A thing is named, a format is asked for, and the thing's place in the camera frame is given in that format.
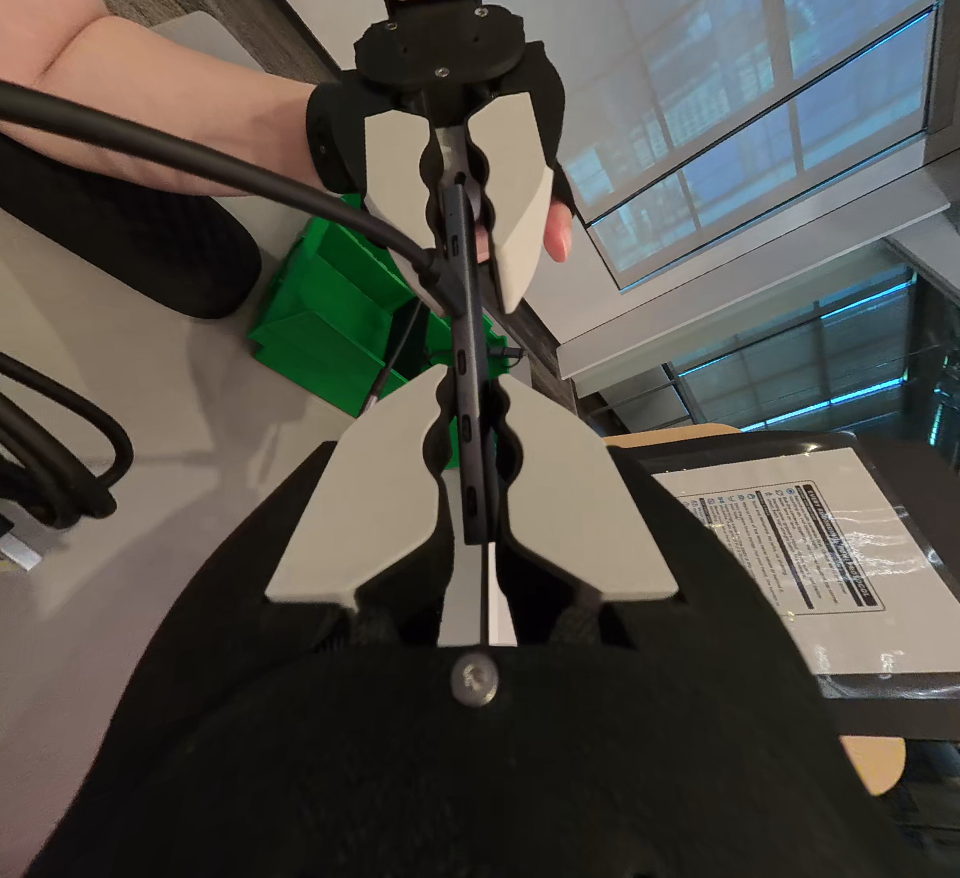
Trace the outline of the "person's left hand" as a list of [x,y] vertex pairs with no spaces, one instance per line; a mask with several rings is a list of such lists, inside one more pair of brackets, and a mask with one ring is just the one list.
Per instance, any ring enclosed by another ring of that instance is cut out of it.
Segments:
[[569,260],[572,248],[574,213],[561,200],[552,198],[544,227],[543,245],[556,263]]

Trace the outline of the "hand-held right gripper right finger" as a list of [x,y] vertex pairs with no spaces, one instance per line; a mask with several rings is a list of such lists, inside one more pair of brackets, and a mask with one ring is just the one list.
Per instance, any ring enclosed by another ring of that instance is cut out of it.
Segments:
[[514,377],[491,385],[497,584],[510,610],[670,599],[679,586],[603,439]]

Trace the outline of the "small white adapter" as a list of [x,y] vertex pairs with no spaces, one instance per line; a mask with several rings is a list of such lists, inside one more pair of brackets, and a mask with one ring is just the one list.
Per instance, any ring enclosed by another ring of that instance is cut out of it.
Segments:
[[15,534],[14,523],[1,514],[1,560],[15,565],[24,572],[33,571],[42,557]]

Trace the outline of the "black mesh chair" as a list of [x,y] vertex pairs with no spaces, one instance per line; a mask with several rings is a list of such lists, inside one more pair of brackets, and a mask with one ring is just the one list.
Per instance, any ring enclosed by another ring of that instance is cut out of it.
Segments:
[[199,320],[235,313],[261,252],[211,197],[85,171],[1,136],[1,207],[19,222],[156,303]]

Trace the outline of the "laminated paper sheet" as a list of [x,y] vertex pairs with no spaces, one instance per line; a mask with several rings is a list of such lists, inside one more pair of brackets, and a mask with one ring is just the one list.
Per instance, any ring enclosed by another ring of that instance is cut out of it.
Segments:
[[737,557],[826,698],[958,702],[958,580],[856,450],[647,468]]

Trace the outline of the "grey usb hub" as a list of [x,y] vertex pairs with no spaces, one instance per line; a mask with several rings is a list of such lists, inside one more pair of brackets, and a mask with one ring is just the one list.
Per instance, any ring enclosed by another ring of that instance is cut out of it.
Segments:
[[487,546],[496,539],[496,440],[488,407],[490,375],[479,282],[475,215],[467,177],[457,172],[443,192],[445,257],[464,294],[464,310],[450,319],[453,345],[463,539]]

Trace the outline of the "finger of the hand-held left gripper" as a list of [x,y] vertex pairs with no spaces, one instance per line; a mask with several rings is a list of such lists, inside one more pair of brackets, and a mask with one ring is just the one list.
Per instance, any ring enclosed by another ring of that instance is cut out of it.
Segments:
[[366,205],[422,249],[434,249],[430,188],[421,163],[431,143],[425,116],[390,110],[365,117]]
[[488,207],[487,260],[509,315],[536,272],[554,181],[531,93],[501,94],[482,106],[467,119],[465,140]]

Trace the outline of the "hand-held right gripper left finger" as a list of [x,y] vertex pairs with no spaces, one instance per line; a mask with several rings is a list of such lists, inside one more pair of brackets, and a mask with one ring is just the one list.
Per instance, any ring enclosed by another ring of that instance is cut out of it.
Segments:
[[443,473],[452,457],[451,368],[433,365],[348,427],[266,587],[274,604],[359,608],[432,541],[452,547]]

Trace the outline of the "person's left forearm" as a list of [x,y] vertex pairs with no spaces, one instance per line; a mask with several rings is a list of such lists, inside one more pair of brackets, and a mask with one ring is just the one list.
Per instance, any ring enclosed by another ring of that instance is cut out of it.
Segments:
[[313,88],[110,14],[102,0],[1,0],[2,80],[190,140],[315,188]]

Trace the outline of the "large glass window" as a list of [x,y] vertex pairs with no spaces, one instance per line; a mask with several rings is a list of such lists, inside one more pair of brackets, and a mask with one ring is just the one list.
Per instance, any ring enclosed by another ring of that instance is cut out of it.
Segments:
[[596,421],[626,382],[878,263],[871,203],[956,136],[958,0],[490,0],[566,90],[569,261],[542,258],[534,384]]

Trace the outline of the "green plastic bin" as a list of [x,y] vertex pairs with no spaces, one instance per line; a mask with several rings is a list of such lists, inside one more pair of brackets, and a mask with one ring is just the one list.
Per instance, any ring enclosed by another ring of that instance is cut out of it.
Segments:
[[386,397],[453,365],[450,320],[421,302],[390,253],[318,217],[283,260],[248,338],[258,362],[351,417],[383,368]]

